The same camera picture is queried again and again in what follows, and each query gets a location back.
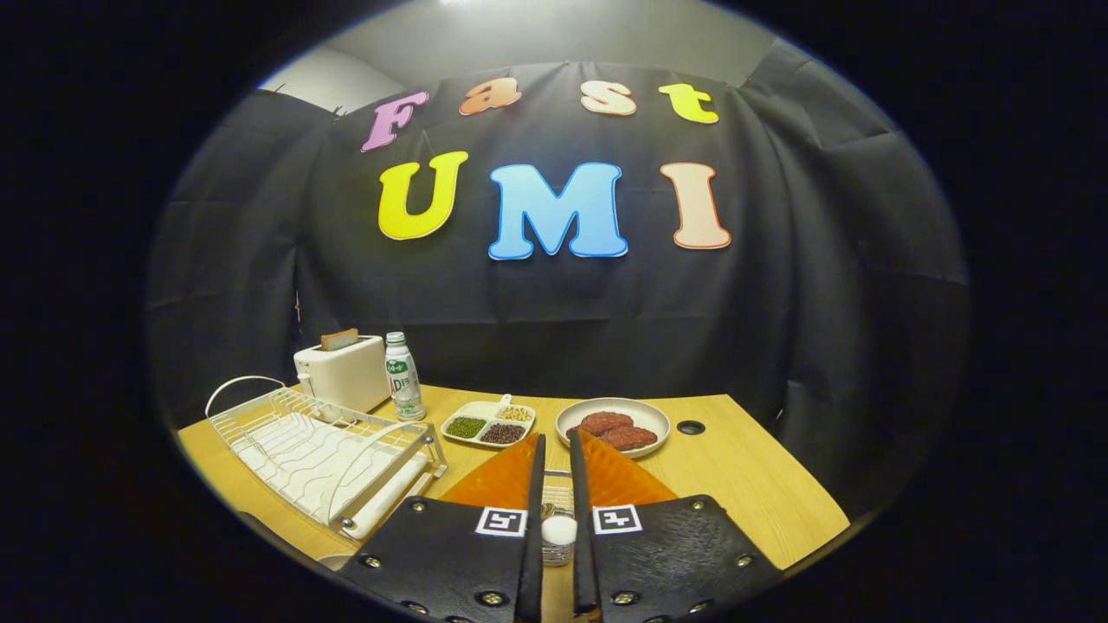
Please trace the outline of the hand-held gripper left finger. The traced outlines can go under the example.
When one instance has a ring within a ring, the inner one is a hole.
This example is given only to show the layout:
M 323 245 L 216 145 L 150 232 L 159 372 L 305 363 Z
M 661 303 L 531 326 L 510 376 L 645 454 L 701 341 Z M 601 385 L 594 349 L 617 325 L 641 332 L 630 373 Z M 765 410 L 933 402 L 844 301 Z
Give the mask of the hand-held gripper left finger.
M 442 497 L 408 497 L 339 576 L 389 622 L 538 622 L 545 450 L 530 435 Z

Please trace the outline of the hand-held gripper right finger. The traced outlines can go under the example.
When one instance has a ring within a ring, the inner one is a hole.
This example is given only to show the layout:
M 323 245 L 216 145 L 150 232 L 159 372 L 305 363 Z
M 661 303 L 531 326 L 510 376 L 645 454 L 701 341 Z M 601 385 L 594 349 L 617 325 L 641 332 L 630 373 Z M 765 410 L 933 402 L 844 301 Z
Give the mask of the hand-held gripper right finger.
M 783 578 L 708 494 L 678 498 L 647 471 L 601 486 L 625 464 L 589 435 L 570 433 L 577 515 L 573 611 L 592 622 L 714 622 Z

